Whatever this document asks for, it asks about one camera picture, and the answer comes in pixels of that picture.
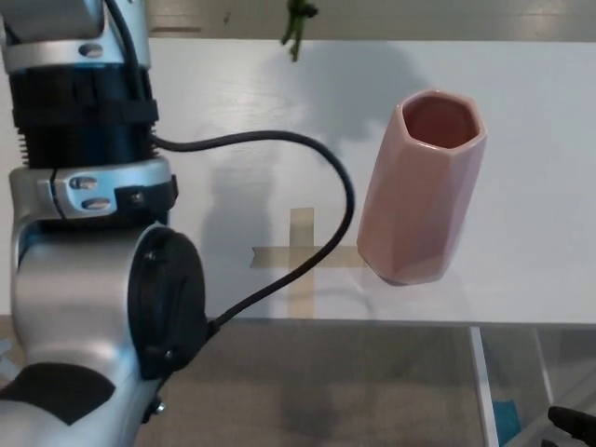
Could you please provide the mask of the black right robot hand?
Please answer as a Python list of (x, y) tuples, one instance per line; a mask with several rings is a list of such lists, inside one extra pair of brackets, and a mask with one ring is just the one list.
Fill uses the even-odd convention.
[(549, 421), (558, 429), (569, 434), (573, 439), (584, 442), (587, 446), (595, 445), (595, 416), (561, 406), (551, 406), (548, 410)]

